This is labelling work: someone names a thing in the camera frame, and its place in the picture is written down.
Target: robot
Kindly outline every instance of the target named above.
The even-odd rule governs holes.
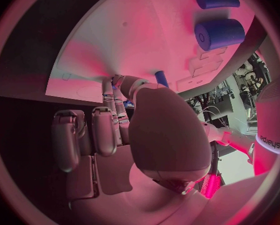
[[[199,121],[161,84],[116,75],[102,88],[104,106],[92,112],[93,147],[82,111],[59,111],[52,125],[56,161],[68,173],[69,205],[83,224],[208,224],[219,211],[212,224],[222,224],[255,193],[280,152],[280,134],[272,131],[280,130],[280,112],[264,112],[280,110],[280,79],[256,101],[255,140]],[[122,95],[135,105],[131,121]],[[208,199],[194,186],[210,170],[212,141],[247,154],[256,176],[222,186]]]

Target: blue foam block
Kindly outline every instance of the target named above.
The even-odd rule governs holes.
[[[198,5],[202,9],[212,9],[212,8],[225,8],[225,7],[239,7],[239,0],[196,0]]]
[[[169,87],[164,71],[158,71],[154,75],[158,84]]]
[[[244,28],[235,19],[202,22],[195,26],[194,32],[199,46],[204,51],[238,44],[245,38]]]

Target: red light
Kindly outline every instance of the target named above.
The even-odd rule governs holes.
[[[214,174],[206,175],[200,192],[205,195],[206,198],[210,199],[220,188],[220,181],[221,176],[216,176]]]

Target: pink light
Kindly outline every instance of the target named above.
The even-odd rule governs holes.
[[[216,176],[214,174],[206,175],[200,192],[205,195],[206,198],[210,199],[220,188],[220,181],[220,176]]]

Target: white surface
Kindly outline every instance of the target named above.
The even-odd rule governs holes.
[[[253,177],[253,166],[247,162],[247,155],[234,151],[220,157],[222,161],[218,162],[218,170],[222,173],[222,178],[225,184]]]
[[[194,25],[232,18],[246,33],[254,13],[243,1],[240,4],[239,8],[202,10],[196,0],[101,0],[69,35],[53,67],[46,95],[95,102],[96,91],[90,94],[91,87],[99,87],[102,77],[115,73],[156,82],[153,74],[163,70],[175,92],[209,83],[238,45],[205,53],[198,47]],[[64,81],[61,73],[79,78]],[[76,95],[87,86],[81,77],[93,81],[87,97]],[[63,91],[63,86],[70,89]]]

